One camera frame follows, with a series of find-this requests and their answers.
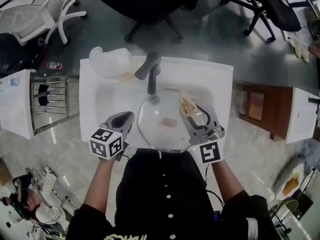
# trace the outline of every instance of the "transparent pot lid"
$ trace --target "transparent pot lid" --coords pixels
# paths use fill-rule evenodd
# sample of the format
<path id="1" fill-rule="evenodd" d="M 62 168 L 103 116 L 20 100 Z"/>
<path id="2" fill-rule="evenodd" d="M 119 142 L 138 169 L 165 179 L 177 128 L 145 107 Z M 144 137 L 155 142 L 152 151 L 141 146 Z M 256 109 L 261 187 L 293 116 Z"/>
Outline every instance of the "transparent pot lid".
<path id="1" fill-rule="evenodd" d="M 164 89 L 142 102 L 137 127 L 151 148 L 180 153 L 191 146 L 182 117 L 180 91 Z M 201 111 L 192 116 L 199 126 L 205 125 L 206 118 Z"/>

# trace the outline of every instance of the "sink basin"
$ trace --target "sink basin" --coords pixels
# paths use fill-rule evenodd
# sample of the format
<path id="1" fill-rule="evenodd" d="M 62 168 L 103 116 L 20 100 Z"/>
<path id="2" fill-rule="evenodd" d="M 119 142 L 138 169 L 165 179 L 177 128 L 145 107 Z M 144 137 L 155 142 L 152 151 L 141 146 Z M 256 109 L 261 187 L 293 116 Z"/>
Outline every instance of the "sink basin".
<path id="1" fill-rule="evenodd" d="M 145 56 L 133 56 L 130 72 L 135 72 Z M 232 91 L 233 67 L 192 59 L 163 57 L 156 90 L 182 90 L 193 99 L 212 106 L 220 124 L 227 129 Z M 137 128 L 137 117 L 147 93 L 148 78 L 130 82 L 111 82 L 99 77 L 89 59 L 80 61 L 79 107 L 81 139 L 85 142 L 108 117 L 132 111 L 135 119 L 126 142 L 131 148 L 150 148 Z"/>

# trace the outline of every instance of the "sleeve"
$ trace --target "sleeve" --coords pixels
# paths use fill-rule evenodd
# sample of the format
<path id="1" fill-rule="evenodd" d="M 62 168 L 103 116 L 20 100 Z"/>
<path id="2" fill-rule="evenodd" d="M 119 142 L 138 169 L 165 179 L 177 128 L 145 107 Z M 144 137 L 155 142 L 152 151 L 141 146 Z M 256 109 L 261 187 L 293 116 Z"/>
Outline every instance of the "sleeve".
<path id="1" fill-rule="evenodd" d="M 269 215 L 267 200 L 242 191 L 231 198 L 222 210 L 225 232 L 237 239 L 281 240 Z"/>
<path id="2" fill-rule="evenodd" d="M 87 204 L 83 204 L 71 220 L 66 240 L 103 240 L 112 231 L 113 227 L 107 221 L 105 214 Z"/>

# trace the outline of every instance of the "bottle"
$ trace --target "bottle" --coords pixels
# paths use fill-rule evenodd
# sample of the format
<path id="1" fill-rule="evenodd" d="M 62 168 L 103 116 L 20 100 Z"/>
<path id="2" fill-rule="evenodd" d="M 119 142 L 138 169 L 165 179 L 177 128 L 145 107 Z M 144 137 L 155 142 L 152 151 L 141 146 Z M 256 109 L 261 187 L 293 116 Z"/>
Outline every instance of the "bottle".
<path id="1" fill-rule="evenodd" d="M 51 69 L 51 70 L 61 70 L 62 69 L 62 63 L 60 63 L 60 62 L 49 61 L 49 62 L 44 63 L 44 66 L 48 69 Z"/>

